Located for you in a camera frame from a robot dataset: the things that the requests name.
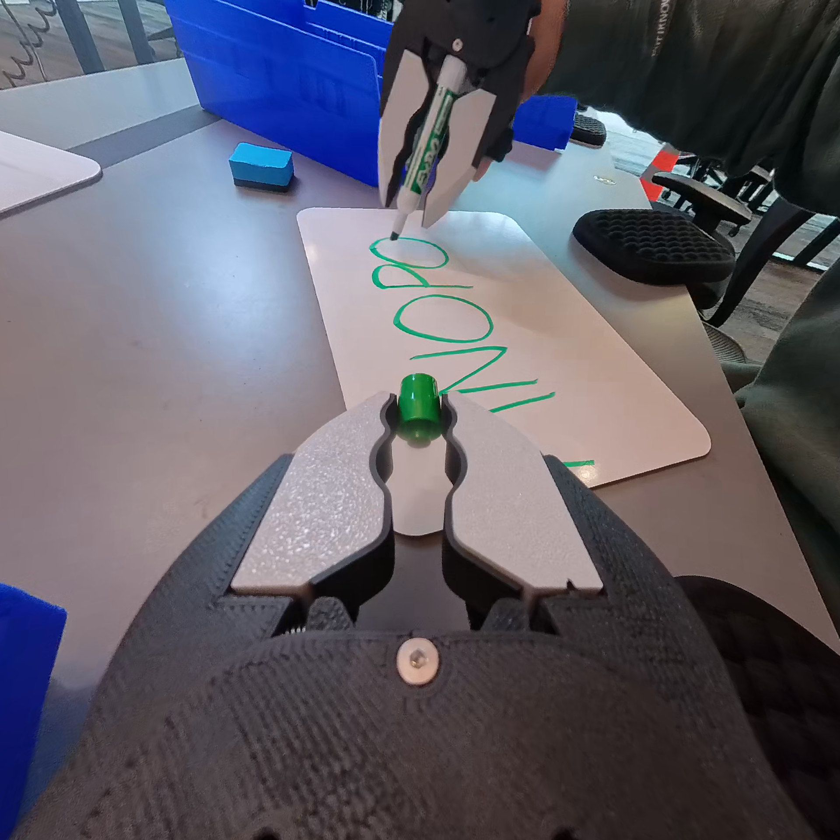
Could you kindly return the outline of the small blue storage bin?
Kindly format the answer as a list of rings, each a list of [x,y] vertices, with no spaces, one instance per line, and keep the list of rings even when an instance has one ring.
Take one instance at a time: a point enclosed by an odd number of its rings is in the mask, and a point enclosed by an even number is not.
[[[514,140],[547,151],[564,150],[574,128],[577,101],[559,95],[535,95],[523,102],[512,123]]]

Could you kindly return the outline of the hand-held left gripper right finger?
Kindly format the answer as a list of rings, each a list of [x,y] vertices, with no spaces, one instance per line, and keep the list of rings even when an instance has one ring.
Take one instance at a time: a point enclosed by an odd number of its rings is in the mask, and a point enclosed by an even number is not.
[[[469,398],[445,398],[444,577],[471,606],[506,592],[599,595],[602,578],[539,447]]]

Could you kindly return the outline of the black office chair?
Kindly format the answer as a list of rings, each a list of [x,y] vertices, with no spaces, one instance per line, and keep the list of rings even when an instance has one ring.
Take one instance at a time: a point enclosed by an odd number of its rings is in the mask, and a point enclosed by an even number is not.
[[[717,161],[666,146],[642,178],[657,209],[687,215],[734,254],[727,279],[689,292],[721,359],[764,361],[793,310],[838,257],[838,219],[783,200],[774,175],[768,159],[731,176]]]

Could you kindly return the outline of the blue open-front storage bin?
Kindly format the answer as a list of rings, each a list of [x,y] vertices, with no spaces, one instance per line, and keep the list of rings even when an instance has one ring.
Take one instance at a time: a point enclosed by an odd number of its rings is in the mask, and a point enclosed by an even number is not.
[[[2,812],[19,806],[67,622],[62,607],[1,584]]]

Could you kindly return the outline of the blue whiteboard eraser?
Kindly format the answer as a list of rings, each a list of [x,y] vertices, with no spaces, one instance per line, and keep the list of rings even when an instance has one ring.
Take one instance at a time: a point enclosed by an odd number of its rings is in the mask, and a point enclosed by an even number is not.
[[[228,158],[237,186],[286,192],[294,177],[292,152],[241,142]]]

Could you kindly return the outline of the person's green sweatshirt torso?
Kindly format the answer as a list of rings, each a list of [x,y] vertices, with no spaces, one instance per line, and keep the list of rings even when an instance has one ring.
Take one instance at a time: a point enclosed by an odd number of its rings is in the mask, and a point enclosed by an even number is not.
[[[722,362],[835,627],[839,619],[839,265],[762,364]]]

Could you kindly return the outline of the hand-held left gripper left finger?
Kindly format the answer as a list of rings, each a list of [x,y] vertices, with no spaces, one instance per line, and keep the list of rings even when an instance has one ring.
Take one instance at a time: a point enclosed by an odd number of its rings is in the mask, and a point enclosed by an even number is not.
[[[313,433],[289,466],[231,581],[237,595],[361,605],[392,578],[397,404],[372,396]]]

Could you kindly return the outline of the green whiteboard marker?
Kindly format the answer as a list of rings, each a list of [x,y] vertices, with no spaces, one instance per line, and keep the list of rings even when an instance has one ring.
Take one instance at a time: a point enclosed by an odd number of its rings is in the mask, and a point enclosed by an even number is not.
[[[458,57],[447,55],[437,77],[432,101],[406,164],[405,179],[396,197],[396,217],[391,241],[399,239],[406,221],[425,198],[429,180],[448,131],[450,113],[467,76],[467,66]]]

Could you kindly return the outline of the green marker cap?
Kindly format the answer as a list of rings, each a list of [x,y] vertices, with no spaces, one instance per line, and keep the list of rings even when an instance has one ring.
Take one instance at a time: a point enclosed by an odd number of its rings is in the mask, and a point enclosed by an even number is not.
[[[396,433],[408,445],[422,448],[441,435],[441,403],[432,375],[412,373],[402,379],[397,400]]]

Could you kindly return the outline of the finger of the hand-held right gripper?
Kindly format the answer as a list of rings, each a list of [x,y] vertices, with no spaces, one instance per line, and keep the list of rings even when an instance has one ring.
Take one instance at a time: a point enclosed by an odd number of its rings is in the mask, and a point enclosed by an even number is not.
[[[497,97],[476,89],[458,98],[449,114],[447,150],[437,160],[434,184],[427,192],[421,225],[432,227],[473,180],[487,157],[484,134]]]
[[[377,158],[379,195],[384,207],[394,202],[404,182],[406,164],[435,89],[422,58],[404,50],[388,97],[383,99],[380,122]]]

